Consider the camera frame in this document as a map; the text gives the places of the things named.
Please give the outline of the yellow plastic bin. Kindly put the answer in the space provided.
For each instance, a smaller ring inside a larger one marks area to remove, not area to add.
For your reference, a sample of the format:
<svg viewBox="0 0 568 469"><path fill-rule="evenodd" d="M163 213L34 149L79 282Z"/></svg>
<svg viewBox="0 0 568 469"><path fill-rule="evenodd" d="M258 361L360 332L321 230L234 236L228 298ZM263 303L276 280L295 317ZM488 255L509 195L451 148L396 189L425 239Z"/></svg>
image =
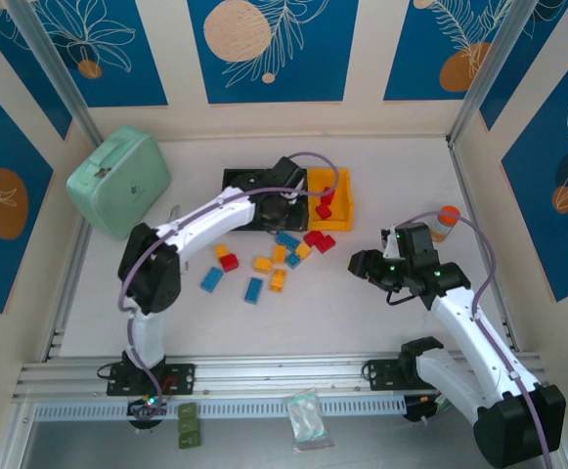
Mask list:
<svg viewBox="0 0 568 469"><path fill-rule="evenodd" d="M335 182L331 169L309 168L308 190L310 192L324 192L325 187L332 187ZM310 231L340 231L353 229L354 201L351 189L351 178L346 168L338 170L339 182L334 190L334 197L330 205L333 216L328 220L320 220L315 208L321 204L320 196L311 196L308 199L308 229Z"/></svg>

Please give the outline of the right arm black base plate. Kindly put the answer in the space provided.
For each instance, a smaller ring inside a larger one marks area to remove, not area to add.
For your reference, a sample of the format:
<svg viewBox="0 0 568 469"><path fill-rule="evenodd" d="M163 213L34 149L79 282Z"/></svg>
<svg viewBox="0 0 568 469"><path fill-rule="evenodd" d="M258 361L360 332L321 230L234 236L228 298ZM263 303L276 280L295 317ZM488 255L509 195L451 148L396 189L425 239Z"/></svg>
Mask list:
<svg viewBox="0 0 568 469"><path fill-rule="evenodd" d="M419 378L407 378L398 360L369 360L361 374L372 391L423 391L435 390Z"/></svg>

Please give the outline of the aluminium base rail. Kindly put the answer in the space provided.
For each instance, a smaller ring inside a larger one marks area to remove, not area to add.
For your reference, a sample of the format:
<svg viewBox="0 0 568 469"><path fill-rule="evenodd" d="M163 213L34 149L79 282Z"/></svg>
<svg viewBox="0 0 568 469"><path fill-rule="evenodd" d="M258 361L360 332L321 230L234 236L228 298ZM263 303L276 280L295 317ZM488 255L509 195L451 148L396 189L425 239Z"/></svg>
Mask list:
<svg viewBox="0 0 568 469"><path fill-rule="evenodd" d="M366 395L370 384L362 377L369 360L391 360L396 352L373 354L327 354L315 356L170 357L169 363L196 366L193 398L279 398L314 388L320 395ZM100 401L107 384L97 369L112 358L52 358L22 366L13 401Z"/></svg>

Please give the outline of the aluminium frame post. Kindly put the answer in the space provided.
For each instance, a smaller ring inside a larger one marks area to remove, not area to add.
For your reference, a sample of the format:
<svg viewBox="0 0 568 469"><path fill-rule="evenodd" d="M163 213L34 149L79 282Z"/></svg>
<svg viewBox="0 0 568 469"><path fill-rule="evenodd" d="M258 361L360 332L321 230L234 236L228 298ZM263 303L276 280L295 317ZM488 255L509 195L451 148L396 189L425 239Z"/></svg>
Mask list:
<svg viewBox="0 0 568 469"><path fill-rule="evenodd" d="M83 96L32 6L26 0L3 0L3 2L27 46L84 137L93 147L98 147L104 140L102 133L97 128Z"/></svg>
<svg viewBox="0 0 568 469"><path fill-rule="evenodd" d="M479 71L465 94L454 123L447 134L447 144L454 150L488 95L502 67L512 51L523 27L531 17L539 0L514 0L502 21Z"/></svg>

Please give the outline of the clear plastic zip bag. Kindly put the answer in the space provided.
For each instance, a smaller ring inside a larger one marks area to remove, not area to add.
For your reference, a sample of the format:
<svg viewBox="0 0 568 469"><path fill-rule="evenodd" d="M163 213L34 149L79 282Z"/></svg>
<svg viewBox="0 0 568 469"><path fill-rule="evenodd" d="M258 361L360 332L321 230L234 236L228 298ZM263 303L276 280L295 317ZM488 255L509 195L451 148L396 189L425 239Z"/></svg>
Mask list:
<svg viewBox="0 0 568 469"><path fill-rule="evenodd" d="M294 451L302 452L334 446L314 388L286 398L285 406L292 429Z"/></svg>

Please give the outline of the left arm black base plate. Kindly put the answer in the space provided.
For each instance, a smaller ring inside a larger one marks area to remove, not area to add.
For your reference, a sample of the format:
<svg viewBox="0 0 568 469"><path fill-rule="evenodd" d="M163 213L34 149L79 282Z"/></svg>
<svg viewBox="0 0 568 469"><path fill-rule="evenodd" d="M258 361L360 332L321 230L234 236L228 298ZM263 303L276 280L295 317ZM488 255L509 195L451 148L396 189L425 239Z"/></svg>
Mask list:
<svg viewBox="0 0 568 469"><path fill-rule="evenodd" d="M193 393L195 366L191 363L161 362L150 370L163 397ZM106 394L111 397L157 395L151 378L131 362L114 363L109 369Z"/></svg>

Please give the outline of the mint green carry case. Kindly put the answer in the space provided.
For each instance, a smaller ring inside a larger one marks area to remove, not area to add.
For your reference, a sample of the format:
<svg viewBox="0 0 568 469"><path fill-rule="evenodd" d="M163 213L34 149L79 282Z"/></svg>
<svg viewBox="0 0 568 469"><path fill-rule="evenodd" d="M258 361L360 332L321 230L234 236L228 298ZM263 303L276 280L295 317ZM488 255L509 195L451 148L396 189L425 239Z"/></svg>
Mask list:
<svg viewBox="0 0 568 469"><path fill-rule="evenodd" d="M170 182L155 137L122 126L73 171L66 190L94 229L114 239L125 239Z"/></svg>

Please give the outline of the orange-capped clear bottle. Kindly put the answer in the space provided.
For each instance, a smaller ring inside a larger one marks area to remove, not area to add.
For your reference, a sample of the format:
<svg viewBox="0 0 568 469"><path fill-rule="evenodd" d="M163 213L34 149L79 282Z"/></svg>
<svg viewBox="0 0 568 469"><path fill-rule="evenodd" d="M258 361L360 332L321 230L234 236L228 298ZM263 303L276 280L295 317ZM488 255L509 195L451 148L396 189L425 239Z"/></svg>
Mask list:
<svg viewBox="0 0 568 469"><path fill-rule="evenodd" d="M453 228L459 223L460 211L453 205L446 205L440 209L430 225L431 238L435 243L444 241Z"/></svg>

